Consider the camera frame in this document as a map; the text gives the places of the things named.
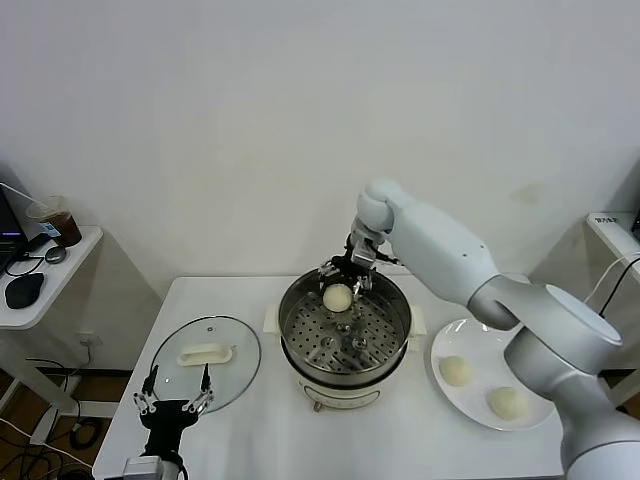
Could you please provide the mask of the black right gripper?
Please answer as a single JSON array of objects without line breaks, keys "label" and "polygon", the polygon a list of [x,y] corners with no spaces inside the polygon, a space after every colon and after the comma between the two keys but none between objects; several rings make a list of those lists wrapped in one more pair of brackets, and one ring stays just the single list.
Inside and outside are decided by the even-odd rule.
[{"label": "black right gripper", "polygon": [[351,291],[354,299],[359,299],[372,289],[372,270],[353,263],[348,255],[333,256],[318,268],[317,273],[320,289],[326,289],[339,280],[344,284],[353,284]]}]

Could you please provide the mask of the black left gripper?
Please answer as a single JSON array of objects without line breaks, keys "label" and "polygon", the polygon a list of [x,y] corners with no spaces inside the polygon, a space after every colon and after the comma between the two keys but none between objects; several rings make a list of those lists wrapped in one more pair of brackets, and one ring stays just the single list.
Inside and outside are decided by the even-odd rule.
[{"label": "black left gripper", "polygon": [[154,386],[158,366],[154,365],[142,383],[133,401],[142,425],[149,431],[144,447],[145,456],[177,456],[182,433],[197,422],[213,402],[215,394],[211,384],[209,365],[203,367],[199,393],[187,400],[154,400]]}]

